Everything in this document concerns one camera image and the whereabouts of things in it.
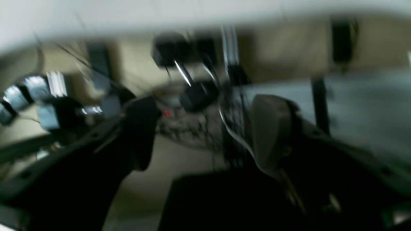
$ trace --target black cable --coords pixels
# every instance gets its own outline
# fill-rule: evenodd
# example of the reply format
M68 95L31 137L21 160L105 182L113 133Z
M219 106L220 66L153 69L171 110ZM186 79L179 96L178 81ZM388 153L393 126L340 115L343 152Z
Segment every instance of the black cable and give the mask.
M171 83L171 74L169 72L169 69L166 67L167 75L169 77L169 83Z
M40 123L40 121L38 121L38 120L36 120L36 119L33 119L33 118L29 118L29 117L20 117L19 119L21 119L21 120L31 120L31 121Z
M160 135L161 135L162 137L168 139L169 141L171 141L171 142L173 142L173 143L176 143L176 144L178 144L178 145L184 146L184 147L186 147L186 148L198 149L198 150L210 150L209 147L195 146L195 145L183 143L183 142L181 142L181 141L177 141L177 140L175 140L175 139L173 139L173 138L171 138L171 137L169 137L169 136L167 136L167 135L161 134L161 133L160 133Z

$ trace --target black object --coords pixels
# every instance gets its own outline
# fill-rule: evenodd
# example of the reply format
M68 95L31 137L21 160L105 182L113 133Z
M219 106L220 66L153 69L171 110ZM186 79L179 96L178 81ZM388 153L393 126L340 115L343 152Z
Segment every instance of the black object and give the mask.
M328 117L326 85L324 79L311 81L312 96L314 102L315 120L317 126L327 135L330 135L330 119Z
M107 95L100 100L100 104L105 119L110 119L122 111L120 98L115 94Z
M111 81L113 80L110 67L109 49L106 44L87 44L88 55L90 57L90 65L93 71L92 81L94 87L98 90L111 89Z
M185 176L173 182L158 230L307 230L282 186L258 171Z
M11 124L17 113L6 101L0 101L0 124L3 126Z
M218 98L219 91L212 81L200 81L187 87L180 97L181 106L187 112L198 112Z
M0 164L14 161L25 157L28 154L38 152L42 147L51 145L55 142L57 142L55 136L52 134L45 134L32 139L20 141L18 143L2 146L0 147Z
M175 67L175 61L184 62L190 46L178 33L165 33L154 38L151 56L158 67Z
M213 38L197 38L196 50L205 65L210 68L217 65L217 52Z
M75 129L84 124L84 118L76 114L75 109L82 105L70 97L52 99L37 109L39 121L44 130Z
M353 43L350 21L331 23L332 60L335 63L349 62L353 57Z
M35 102L47 101L53 98L47 78L44 76L29 76L25 78L23 84Z
M227 67L230 81L233 86L241 86L251 84L251 80L245 73L244 68L241 65L229 65Z
M26 86L22 85L10 86L5 90L4 96L17 113L28 108L33 103L33 99Z
M124 177L144 170L152 153L159 115L154 99L126 111L130 116L102 122L0 184L0 224L26 231L101 229ZM136 127L125 131L130 125Z

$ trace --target metal rod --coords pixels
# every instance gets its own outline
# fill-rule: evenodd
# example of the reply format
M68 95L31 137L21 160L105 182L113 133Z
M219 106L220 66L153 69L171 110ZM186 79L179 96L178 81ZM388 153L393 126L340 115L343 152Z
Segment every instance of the metal rod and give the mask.
M181 76L184 78L184 80L188 83L189 86L193 85L193 79L190 76L190 73L188 73L187 69L184 67L184 65L178 61L174 61L178 71L180 72Z
M223 26L221 29L223 37L224 63L226 66L239 65L237 33L234 26Z

